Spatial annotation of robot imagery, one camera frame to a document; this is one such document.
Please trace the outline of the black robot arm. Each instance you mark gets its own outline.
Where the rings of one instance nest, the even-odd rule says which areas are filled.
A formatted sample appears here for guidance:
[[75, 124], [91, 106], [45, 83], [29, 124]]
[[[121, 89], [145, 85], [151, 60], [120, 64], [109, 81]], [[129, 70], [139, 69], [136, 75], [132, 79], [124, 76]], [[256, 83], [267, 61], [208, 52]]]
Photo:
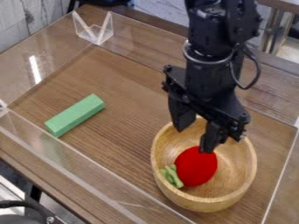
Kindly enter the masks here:
[[184, 131], [198, 116], [206, 121], [200, 153], [212, 153], [231, 138], [244, 136], [251, 116], [236, 97], [258, 83], [262, 66], [247, 42], [259, 35], [262, 17], [255, 0], [184, 0], [190, 19], [183, 43], [185, 67], [167, 65], [172, 125]]

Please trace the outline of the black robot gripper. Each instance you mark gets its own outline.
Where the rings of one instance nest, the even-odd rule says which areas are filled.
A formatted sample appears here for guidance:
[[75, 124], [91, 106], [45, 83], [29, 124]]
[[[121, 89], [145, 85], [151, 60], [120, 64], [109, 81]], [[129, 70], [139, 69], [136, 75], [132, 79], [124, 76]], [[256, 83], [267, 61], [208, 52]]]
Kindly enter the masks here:
[[207, 121], [200, 152], [212, 153], [228, 138], [239, 142], [244, 135], [251, 117], [235, 92], [243, 61], [243, 55], [215, 61], [187, 59], [185, 67], [163, 68], [163, 90], [168, 94], [173, 127], [184, 131], [196, 116]]

